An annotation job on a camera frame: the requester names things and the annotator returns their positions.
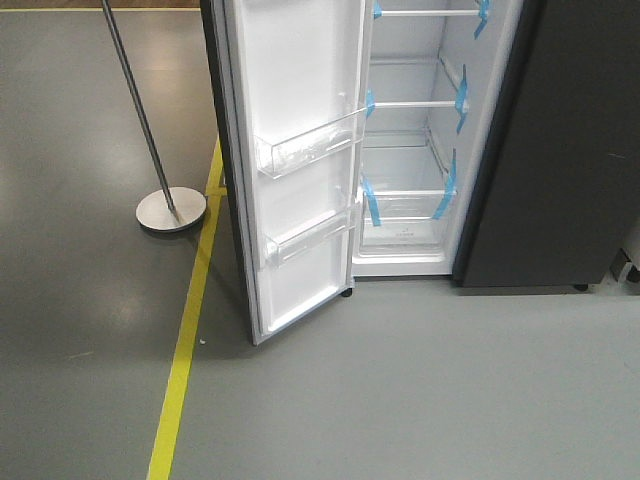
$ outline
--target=yellow floor line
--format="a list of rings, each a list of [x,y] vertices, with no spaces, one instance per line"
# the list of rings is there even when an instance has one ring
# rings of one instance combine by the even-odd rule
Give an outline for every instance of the yellow floor line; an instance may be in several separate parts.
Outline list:
[[[205,195],[226,195],[226,187],[220,186],[222,179],[222,149],[218,148],[220,140],[216,143],[216,148],[213,151],[213,162],[211,164],[211,173],[209,174],[209,180],[207,181],[207,188],[205,189]]]
[[[118,12],[199,12],[199,8],[112,8]],[[25,12],[101,12],[101,8],[0,8],[0,13]]]
[[[218,185],[221,173],[222,155],[220,153],[220,141],[218,140],[207,185]],[[202,299],[207,284],[209,263],[218,226],[220,202],[223,196],[219,192],[208,195],[208,210],[200,233],[200,240],[198,241],[198,251],[191,273],[191,282],[189,283],[187,300],[180,323],[176,350],[173,354],[173,363],[171,364],[171,372],[169,373],[169,381],[167,382],[167,390],[164,396],[151,461],[149,462],[147,480],[169,480],[171,475],[173,455],[178,440],[178,431],[180,430],[189,373],[191,372],[193,347],[198,332],[198,320],[200,319]]]

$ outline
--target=round metal base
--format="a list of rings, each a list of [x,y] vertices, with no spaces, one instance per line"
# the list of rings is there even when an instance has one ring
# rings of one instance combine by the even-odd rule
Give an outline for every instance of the round metal base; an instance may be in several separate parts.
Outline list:
[[[185,187],[169,189],[176,211],[167,206],[162,190],[147,195],[136,209],[138,222],[154,232],[177,232],[198,222],[207,209],[207,201],[200,192]]]

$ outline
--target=metal pole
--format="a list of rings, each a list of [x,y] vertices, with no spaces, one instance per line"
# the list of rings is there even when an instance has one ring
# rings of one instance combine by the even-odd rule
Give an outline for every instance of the metal pole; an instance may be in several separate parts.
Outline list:
[[[169,191],[167,178],[164,174],[162,163],[160,163],[160,156],[158,155],[156,144],[153,141],[153,136],[151,135],[151,129],[149,128],[149,122],[147,120],[147,116],[144,113],[144,108],[142,107],[142,100],[140,100],[138,87],[136,87],[136,81],[133,78],[133,73],[131,72],[131,66],[129,65],[127,54],[124,51],[124,46],[122,45],[122,39],[120,38],[120,32],[118,31],[118,26],[116,25],[116,19],[113,16],[113,11],[111,10],[111,5],[109,5],[108,0],[102,0],[102,10],[104,11],[104,16],[106,17],[107,24],[109,25],[109,31],[111,32],[111,38],[113,39],[113,44],[115,45],[116,51],[118,52],[120,65],[122,65],[122,72],[124,73],[124,76],[127,79],[127,85],[129,85],[129,91],[131,92],[131,97],[133,98],[133,103],[136,107],[136,112],[138,112],[140,125],[142,126],[144,137],[146,138],[147,145],[149,146],[149,153],[151,153],[151,158],[153,159],[153,165],[156,167],[156,173],[158,174],[158,179],[160,180],[160,186],[162,187],[164,198],[167,200],[167,206],[169,207],[169,210],[172,213],[174,213],[176,211],[176,207],[173,203],[173,198],[171,198],[171,192]]]

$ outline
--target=refrigerator door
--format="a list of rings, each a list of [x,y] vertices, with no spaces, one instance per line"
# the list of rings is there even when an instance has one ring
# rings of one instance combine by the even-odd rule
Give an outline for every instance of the refrigerator door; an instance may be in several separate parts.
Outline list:
[[[368,0],[201,6],[258,344],[351,287],[373,7]]]
[[[599,283],[640,215],[640,2],[538,5],[454,267],[465,286]]]

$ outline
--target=yellow tape line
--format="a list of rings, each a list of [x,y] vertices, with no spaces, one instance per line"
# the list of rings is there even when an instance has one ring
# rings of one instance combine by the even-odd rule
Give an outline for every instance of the yellow tape line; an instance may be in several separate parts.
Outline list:
[[[222,154],[220,152],[220,141],[218,140],[207,185],[218,185],[221,173]],[[198,251],[196,252],[196,259],[191,273],[187,301],[182,314],[176,350],[173,354],[171,373],[167,382],[167,391],[164,396],[151,461],[149,462],[147,480],[169,480],[171,475],[173,455],[178,440],[180,420],[189,384],[193,347],[198,332],[198,320],[200,319],[202,299],[207,284],[209,263],[211,262],[211,253],[220,214],[220,202],[222,200],[219,188],[216,189],[215,193],[207,194],[209,195],[208,210],[200,232]]]
[[[216,148],[213,151],[213,163],[211,165],[211,173],[209,174],[209,180],[207,181],[207,188],[205,189],[205,195],[226,195],[226,187],[221,187],[222,181],[222,149],[218,148],[220,140],[216,143]]]

